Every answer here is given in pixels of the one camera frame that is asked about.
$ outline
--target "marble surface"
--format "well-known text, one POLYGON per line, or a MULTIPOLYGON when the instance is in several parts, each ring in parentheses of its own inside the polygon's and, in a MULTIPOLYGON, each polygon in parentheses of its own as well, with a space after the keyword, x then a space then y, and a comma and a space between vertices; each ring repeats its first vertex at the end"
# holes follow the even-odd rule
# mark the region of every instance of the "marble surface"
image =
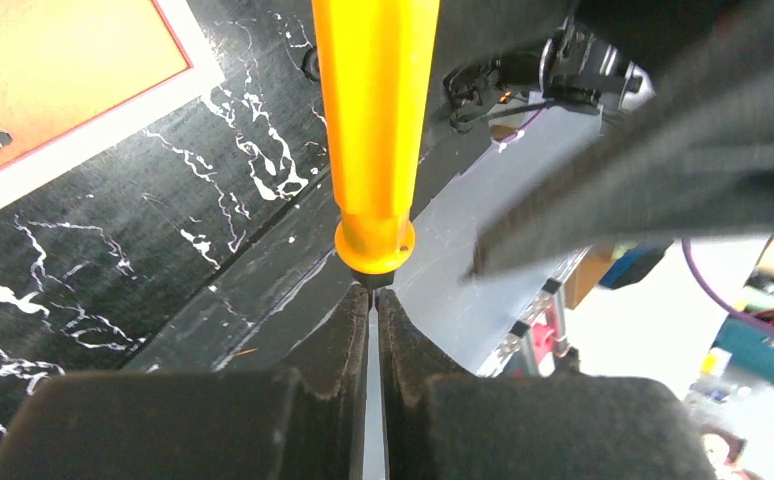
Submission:
MULTIPOLYGON (((310 2, 189 3, 225 81, 0 210, 0 439, 70 370, 274 363, 346 289, 320 88, 299 71, 310 2)), ((489 145, 448 127, 442 78, 566 12, 512 3, 441 5, 413 215, 489 145)))

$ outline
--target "orange panel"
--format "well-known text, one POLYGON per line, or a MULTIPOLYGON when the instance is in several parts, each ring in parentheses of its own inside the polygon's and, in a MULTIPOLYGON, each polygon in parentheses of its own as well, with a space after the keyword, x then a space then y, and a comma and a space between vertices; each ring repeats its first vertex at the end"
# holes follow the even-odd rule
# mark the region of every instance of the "orange panel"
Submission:
POLYGON ((0 167, 188 66, 150 0, 0 0, 0 167))

